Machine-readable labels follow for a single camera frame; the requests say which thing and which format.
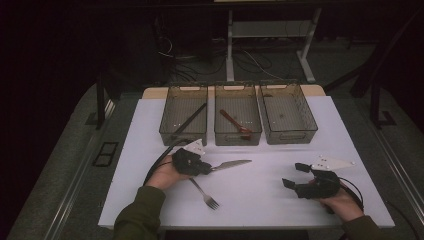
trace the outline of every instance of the dark background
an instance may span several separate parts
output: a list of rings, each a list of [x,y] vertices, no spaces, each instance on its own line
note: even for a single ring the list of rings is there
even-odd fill
[[[378,40],[390,36],[387,33],[393,33],[408,15],[399,17],[398,10],[393,6],[327,7],[316,37]],[[153,13],[87,11],[69,0],[2,1],[0,11],[6,110],[0,161],[0,239],[5,239],[86,90],[101,77],[108,94],[119,99],[121,92],[163,84],[167,73],[156,54]],[[168,26],[169,33],[182,47],[192,46],[207,58],[211,37],[226,32],[222,24],[226,14],[187,12],[185,18],[179,16],[179,12],[167,15],[168,22],[174,23]],[[423,19],[421,12],[379,74],[422,131]]]

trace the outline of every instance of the green sleeve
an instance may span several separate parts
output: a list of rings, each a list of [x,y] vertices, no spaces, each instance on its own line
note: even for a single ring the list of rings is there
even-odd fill
[[[381,231],[369,216],[346,222],[342,228],[350,240],[392,240]]]
[[[139,188],[134,202],[116,218],[113,239],[157,240],[159,214],[164,201],[162,190],[149,186]]]

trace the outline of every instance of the floor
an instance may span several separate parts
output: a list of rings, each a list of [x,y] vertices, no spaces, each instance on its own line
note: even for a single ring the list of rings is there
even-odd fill
[[[168,62],[168,70],[172,73],[169,81],[225,81],[224,48],[219,47],[223,45],[222,40],[216,39],[215,42],[217,48],[212,60],[199,61],[186,53],[178,56],[177,61]],[[347,49],[347,45],[345,39],[313,42],[308,61],[316,84],[325,86],[353,70],[365,62],[374,49],[373,45],[354,45]],[[301,84],[308,84],[295,56],[295,51],[301,46],[296,39],[236,42],[236,81],[277,77],[297,79]],[[424,178],[421,177],[424,170],[424,136],[390,93],[384,90],[381,110],[388,111],[397,125],[377,130],[369,121],[368,94],[363,98],[352,98],[349,94],[354,80],[326,94],[333,98],[374,184],[387,201],[396,227],[384,231],[396,239],[415,239],[414,231],[424,236],[423,200],[420,194],[424,192]],[[90,115],[96,112],[95,87],[88,89],[8,239],[111,238],[112,231],[97,226],[97,222],[140,96],[140,92],[124,93],[119,101],[109,105],[105,124],[96,130],[95,125],[90,125],[88,121]],[[109,167],[92,166],[103,142],[118,143],[113,161]],[[402,179],[403,182],[410,180],[413,185],[403,183]],[[402,214],[410,221],[412,228]],[[311,240],[338,239],[342,231],[308,230],[308,235]],[[258,237],[253,233],[239,236],[242,237],[233,236],[231,239],[293,239],[284,238],[278,232],[272,236]]]

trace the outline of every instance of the hand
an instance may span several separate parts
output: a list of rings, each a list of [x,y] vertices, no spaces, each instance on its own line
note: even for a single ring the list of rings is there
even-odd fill
[[[361,208],[355,200],[342,188],[333,197],[321,198],[318,200],[322,205],[329,206],[343,222],[349,222],[364,216]]]
[[[158,165],[153,175],[147,181],[145,186],[151,186],[165,190],[176,182],[184,179],[189,179],[189,175],[180,174],[172,165],[172,156],[167,155]]]

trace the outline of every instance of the person's arm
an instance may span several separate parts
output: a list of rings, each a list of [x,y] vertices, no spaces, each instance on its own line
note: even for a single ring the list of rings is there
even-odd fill
[[[179,174],[166,156],[143,187],[138,189],[133,203],[124,208],[115,220],[113,239],[157,239],[160,210],[165,201],[163,190],[190,176]]]
[[[320,203],[329,206],[343,222],[342,228],[349,240],[391,240],[366,216],[353,198],[344,190],[330,198],[319,199]]]

